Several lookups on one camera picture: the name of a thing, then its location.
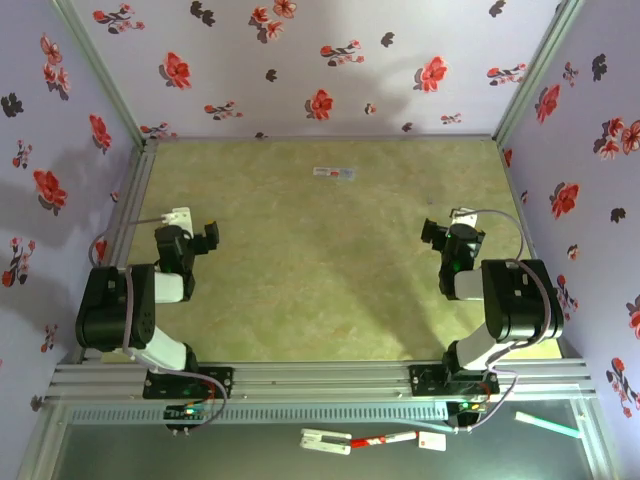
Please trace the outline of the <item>wide aluminium base rail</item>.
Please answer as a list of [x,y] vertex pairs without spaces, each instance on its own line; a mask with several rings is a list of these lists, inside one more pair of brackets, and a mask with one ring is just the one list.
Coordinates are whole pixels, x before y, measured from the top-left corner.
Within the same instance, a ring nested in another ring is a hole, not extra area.
[[[244,362],[210,364],[234,369],[230,400],[234,403],[322,403],[479,397],[495,401],[511,389],[516,400],[593,398],[595,384],[578,359],[513,360],[499,365],[500,391],[480,396],[412,395],[410,365],[435,362]],[[148,371],[135,364],[87,362],[61,365],[54,371],[45,397],[49,400],[142,400]]]

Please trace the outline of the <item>aluminium frame leg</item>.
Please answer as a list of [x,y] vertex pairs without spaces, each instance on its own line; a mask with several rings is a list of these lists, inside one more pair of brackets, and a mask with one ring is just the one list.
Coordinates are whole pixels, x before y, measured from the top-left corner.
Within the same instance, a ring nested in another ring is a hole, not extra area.
[[570,401],[592,480],[620,480],[617,457],[595,398]]
[[68,410],[45,404],[38,413],[17,480],[52,480],[67,428]]

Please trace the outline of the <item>white green stick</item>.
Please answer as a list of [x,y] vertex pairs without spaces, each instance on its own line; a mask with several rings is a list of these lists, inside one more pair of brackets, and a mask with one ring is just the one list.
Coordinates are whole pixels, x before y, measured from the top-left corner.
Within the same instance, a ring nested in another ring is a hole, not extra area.
[[545,420],[521,411],[516,411],[515,412],[515,417],[514,419],[516,421],[519,421],[521,423],[525,423],[528,425],[532,425],[547,431],[551,431],[560,435],[564,435],[567,437],[571,437],[574,439],[581,439],[582,438],[582,433],[575,429],[575,428],[571,428],[562,424],[558,424],[549,420]]

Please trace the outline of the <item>white card red logo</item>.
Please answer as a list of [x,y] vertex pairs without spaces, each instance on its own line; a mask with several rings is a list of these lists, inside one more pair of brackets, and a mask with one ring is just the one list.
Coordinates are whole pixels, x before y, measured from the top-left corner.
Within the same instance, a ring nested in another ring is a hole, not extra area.
[[419,431],[417,439],[421,449],[444,452],[447,448],[447,436],[443,433]]

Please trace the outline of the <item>red white marker pen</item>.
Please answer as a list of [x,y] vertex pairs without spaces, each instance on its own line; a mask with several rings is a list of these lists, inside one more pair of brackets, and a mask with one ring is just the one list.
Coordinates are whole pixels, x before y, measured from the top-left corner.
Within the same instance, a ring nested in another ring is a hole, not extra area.
[[351,449],[360,449],[371,446],[378,445],[386,445],[392,443],[399,443],[405,441],[413,441],[418,438],[418,433],[416,431],[408,431],[408,432],[399,432],[378,436],[370,436],[370,437],[362,437],[362,438],[354,438],[350,441]]

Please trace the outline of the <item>white plastic bracket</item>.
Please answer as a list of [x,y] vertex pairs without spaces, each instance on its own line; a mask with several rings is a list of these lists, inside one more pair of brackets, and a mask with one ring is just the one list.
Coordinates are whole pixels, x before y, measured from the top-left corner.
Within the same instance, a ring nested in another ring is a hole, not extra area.
[[303,428],[300,447],[323,453],[349,455],[352,450],[351,440],[350,434]]

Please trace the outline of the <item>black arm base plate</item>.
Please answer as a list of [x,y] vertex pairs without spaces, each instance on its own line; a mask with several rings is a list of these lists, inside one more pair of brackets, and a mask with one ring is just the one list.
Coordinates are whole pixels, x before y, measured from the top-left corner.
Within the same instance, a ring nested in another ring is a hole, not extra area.
[[231,367],[201,367],[202,380],[193,377],[148,372],[143,385],[142,396],[147,400],[204,401],[222,398],[222,391],[231,395],[234,369]]
[[410,365],[409,381],[414,397],[480,396],[488,398],[500,391],[497,376],[486,371],[452,372],[441,364]]

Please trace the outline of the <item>thin aluminium table rail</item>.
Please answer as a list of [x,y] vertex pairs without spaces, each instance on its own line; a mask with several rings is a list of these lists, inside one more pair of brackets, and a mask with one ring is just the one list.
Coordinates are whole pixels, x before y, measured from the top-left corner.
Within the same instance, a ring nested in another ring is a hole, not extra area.
[[294,136],[274,136],[265,137],[233,137],[233,136],[167,136],[157,139],[147,139],[146,144],[176,144],[176,143],[228,143],[228,142],[249,142],[249,143],[269,143],[269,142],[355,142],[355,141],[494,141],[489,134],[442,134],[442,135],[422,135],[408,134],[402,135],[294,135]]

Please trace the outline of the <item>aluminium corner post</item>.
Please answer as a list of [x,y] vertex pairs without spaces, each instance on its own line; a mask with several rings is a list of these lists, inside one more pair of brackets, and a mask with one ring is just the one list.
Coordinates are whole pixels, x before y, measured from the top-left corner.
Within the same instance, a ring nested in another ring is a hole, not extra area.
[[527,73],[494,132],[493,140],[498,146],[503,146],[507,142],[515,126],[524,115],[529,101],[533,98],[538,85],[553,62],[557,50],[571,30],[585,2],[586,0],[561,0],[559,2],[552,21],[528,66]]
[[134,116],[122,95],[117,83],[111,75],[107,64],[99,53],[95,42],[77,13],[71,0],[47,0],[64,23],[68,33],[73,38],[84,58],[88,62],[94,76],[100,84],[120,121],[125,126],[136,147],[142,151],[145,140],[139,132]]

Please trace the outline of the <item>aluminium side rail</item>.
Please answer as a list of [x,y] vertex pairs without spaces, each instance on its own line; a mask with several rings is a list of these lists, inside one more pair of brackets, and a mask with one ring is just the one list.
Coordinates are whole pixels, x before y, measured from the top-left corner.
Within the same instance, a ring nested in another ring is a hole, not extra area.
[[[500,158],[504,164],[505,175],[513,196],[513,200],[514,200],[514,204],[517,212],[517,218],[524,231],[524,242],[525,242],[524,258],[537,259],[538,254],[535,250],[535,246],[531,237],[531,232],[530,232],[530,229],[528,228],[527,221],[524,215],[524,210],[523,210],[525,206],[524,198],[527,196],[527,194],[526,193],[521,194],[517,190],[517,188],[515,187],[515,183],[509,172],[508,160],[510,159],[510,155],[511,155],[510,150],[509,149],[505,150],[500,145],[498,145],[497,148],[500,154]],[[564,315],[564,327],[567,328],[569,326],[570,316],[577,310],[578,302],[574,297],[568,294],[568,290],[566,289],[567,277],[562,274],[559,274],[559,275],[553,274],[552,266],[547,261],[545,261],[545,267],[547,268],[551,285],[554,287],[553,293]],[[567,333],[567,329],[564,330],[564,333],[562,336],[554,339],[554,341],[557,343],[557,349],[559,351],[559,354],[563,358],[574,358],[574,359],[581,358],[582,355],[574,348],[574,346],[568,340],[566,333]]]
[[135,226],[129,225],[129,222],[137,221],[140,215],[157,147],[157,140],[149,140],[140,149],[132,150],[120,188],[120,200],[106,227],[109,245],[105,261],[109,266],[124,267],[127,263],[135,233]]

